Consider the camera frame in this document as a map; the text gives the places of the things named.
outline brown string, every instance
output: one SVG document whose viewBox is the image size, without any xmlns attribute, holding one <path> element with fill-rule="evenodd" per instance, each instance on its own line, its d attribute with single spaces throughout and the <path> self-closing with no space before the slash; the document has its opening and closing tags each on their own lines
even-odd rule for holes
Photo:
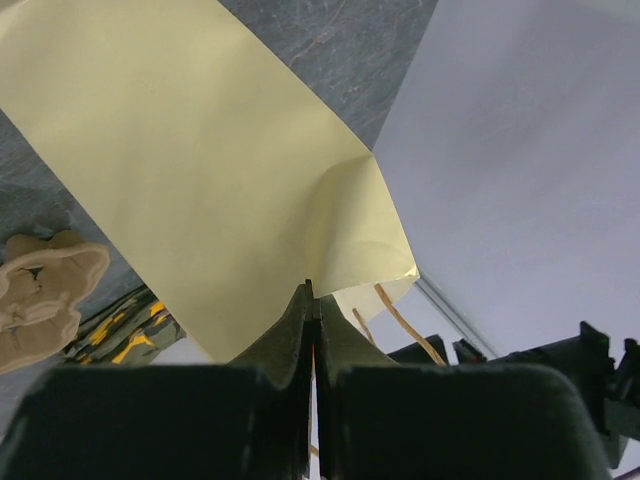
<svg viewBox="0 0 640 480">
<path fill-rule="evenodd" d="M 380 300 L 382 300 L 382 303 L 384 303 L 384 306 L 387 307 L 387 310 L 389 310 L 389 313 L 393 315 L 393 318 L 395 318 L 398 321 L 400 326 L 404 328 L 407 331 L 407 333 L 414 338 L 416 342 L 418 342 L 418 344 L 424 349 L 424 351 L 427 352 L 427 354 L 429 354 L 429 356 L 436 363 L 436 365 L 445 366 L 447 363 L 442 359 L 442 357 L 437 352 L 437 350 L 433 348 L 433 345 L 431 345 L 427 340 L 425 340 L 422 337 L 422 335 L 420 335 L 415 330 L 415 328 L 413 328 L 409 324 L 409 322 L 407 322 L 404 319 L 404 317 L 400 314 L 400 312 L 396 310 L 396 308 L 393 306 L 393 302 L 389 298 L 389 295 L 387 295 L 387 292 L 384 291 L 382 286 L 379 283 L 376 283 L 374 288 L 376 290 L 376 293 L 380 297 Z"/>
<path fill-rule="evenodd" d="M 356 310 L 355 308 L 353 310 L 351 310 L 351 311 L 353 312 L 353 316 L 356 317 L 356 320 L 358 320 L 358 323 L 360 324 L 360 327 L 364 331 L 364 334 L 367 336 L 369 341 L 373 345 L 375 345 L 376 341 L 373 339 L 373 335 L 371 334 L 371 330 L 369 330 L 369 327 L 367 327 L 367 322 L 364 321 L 364 318 L 362 318 L 362 315 L 360 315 L 360 312 L 358 312 L 358 310 Z"/>
</svg>

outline beige plush toy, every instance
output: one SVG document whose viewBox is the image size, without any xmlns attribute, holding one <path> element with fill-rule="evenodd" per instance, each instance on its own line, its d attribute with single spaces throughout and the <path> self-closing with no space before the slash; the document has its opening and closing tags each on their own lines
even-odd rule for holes
<svg viewBox="0 0 640 480">
<path fill-rule="evenodd" d="M 73 340 L 76 306 L 108 266 L 107 247 L 74 232 L 50 241 L 11 237 L 0 267 L 0 373 L 43 360 Z"/>
</svg>

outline yellow paper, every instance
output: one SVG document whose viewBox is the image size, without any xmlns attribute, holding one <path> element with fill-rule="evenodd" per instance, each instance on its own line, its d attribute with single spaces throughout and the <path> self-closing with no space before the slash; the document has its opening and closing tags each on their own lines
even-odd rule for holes
<svg viewBox="0 0 640 480">
<path fill-rule="evenodd" d="M 365 318 L 415 280 L 372 154 L 219 3 L 0 8 L 0 108 L 212 359 L 305 278 Z"/>
</svg>

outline yellow and black pattern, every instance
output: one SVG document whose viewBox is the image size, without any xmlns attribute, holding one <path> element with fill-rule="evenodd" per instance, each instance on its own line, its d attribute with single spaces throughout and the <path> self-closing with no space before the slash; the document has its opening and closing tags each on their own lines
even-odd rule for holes
<svg viewBox="0 0 640 480">
<path fill-rule="evenodd" d="M 142 286 L 83 322 L 64 350 L 69 363 L 146 365 L 186 336 L 153 293 Z"/>
</svg>

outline gray marble surface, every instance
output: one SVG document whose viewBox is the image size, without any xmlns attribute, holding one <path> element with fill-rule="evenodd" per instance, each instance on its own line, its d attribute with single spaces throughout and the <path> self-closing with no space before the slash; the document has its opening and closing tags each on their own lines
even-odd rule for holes
<svg viewBox="0 0 640 480">
<path fill-rule="evenodd" d="M 437 0 L 223 0 L 222 3 L 372 147 Z M 62 229 L 109 241 L 0 112 L 0 244 Z M 140 284 L 111 247 L 111 266 L 80 306 L 91 315 Z M 0 251 L 0 262 L 4 252 Z M 0 376 L 0 434 L 24 390 L 56 359 Z"/>
</svg>

